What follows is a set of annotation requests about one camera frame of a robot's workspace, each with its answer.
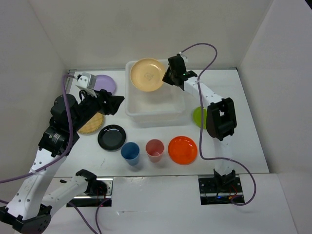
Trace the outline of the beige round plate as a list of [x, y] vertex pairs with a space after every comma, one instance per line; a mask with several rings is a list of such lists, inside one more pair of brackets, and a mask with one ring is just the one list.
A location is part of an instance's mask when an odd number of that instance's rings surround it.
[[154, 58], [143, 58], [130, 70], [130, 81], [139, 90], [153, 92], [163, 85], [164, 65]]

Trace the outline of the purple round plate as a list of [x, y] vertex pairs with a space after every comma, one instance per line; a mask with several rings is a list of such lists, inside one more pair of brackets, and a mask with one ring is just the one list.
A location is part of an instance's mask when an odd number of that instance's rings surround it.
[[101, 89], [113, 94], [117, 89], [116, 82], [108, 75], [97, 75], [94, 90], [100, 91]]

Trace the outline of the yellow woven pattern plate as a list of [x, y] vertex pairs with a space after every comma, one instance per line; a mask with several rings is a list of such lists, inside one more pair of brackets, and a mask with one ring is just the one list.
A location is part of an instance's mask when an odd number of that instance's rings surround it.
[[78, 133], [85, 135], [93, 134], [103, 126], [104, 121], [105, 116], [101, 113], [96, 113], [78, 130]]

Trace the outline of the green round plate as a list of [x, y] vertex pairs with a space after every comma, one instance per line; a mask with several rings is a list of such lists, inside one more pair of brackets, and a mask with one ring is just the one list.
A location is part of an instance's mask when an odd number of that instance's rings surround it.
[[[200, 127], [201, 126], [201, 107], [197, 107], [193, 110], [193, 122], [195, 123], [195, 125], [197, 127]], [[207, 118], [207, 110], [204, 108], [203, 109], [203, 117], [204, 117], [204, 120], [203, 120], [203, 128], [205, 129], [206, 128], [206, 118]]]

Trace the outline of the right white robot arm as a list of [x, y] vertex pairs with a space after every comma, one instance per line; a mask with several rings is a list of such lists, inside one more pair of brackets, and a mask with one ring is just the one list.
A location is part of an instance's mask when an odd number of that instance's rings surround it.
[[216, 158], [229, 160], [232, 157], [230, 142], [237, 126], [234, 101], [217, 95], [205, 84], [201, 84], [194, 71], [186, 70], [180, 54], [168, 58], [168, 68], [162, 81], [178, 86], [202, 101], [207, 111], [206, 130], [214, 140]]

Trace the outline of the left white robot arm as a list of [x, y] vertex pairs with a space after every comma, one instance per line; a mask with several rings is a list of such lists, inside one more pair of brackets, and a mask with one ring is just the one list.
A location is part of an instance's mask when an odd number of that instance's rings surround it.
[[71, 94], [55, 99], [50, 124], [39, 142], [30, 176], [13, 199], [0, 209], [1, 222], [11, 225], [21, 234], [43, 233], [53, 215], [75, 196], [82, 193], [92, 195], [104, 191], [106, 187], [94, 173], [81, 169], [60, 188], [46, 193], [56, 172], [78, 141], [77, 131], [97, 113], [114, 115], [125, 99], [103, 89], [96, 91], [95, 96], [83, 91], [82, 96], [81, 102], [77, 102]]

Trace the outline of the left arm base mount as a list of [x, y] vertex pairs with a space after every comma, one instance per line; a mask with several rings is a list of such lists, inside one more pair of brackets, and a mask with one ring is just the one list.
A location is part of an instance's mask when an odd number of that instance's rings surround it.
[[90, 193], [82, 193], [75, 196], [70, 203], [76, 207], [98, 207], [103, 201], [105, 201], [101, 207], [112, 206], [112, 193], [113, 193], [113, 181], [112, 177], [98, 177], [97, 187]]

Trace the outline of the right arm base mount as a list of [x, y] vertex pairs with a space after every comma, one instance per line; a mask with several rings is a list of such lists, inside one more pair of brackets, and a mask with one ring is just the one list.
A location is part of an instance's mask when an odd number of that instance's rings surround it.
[[232, 198], [238, 204], [245, 202], [238, 176], [234, 182], [224, 188], [217, 187], [216, 179], [212, 175], [199, 177], [198, 185], [201, 205], [231, 204]]

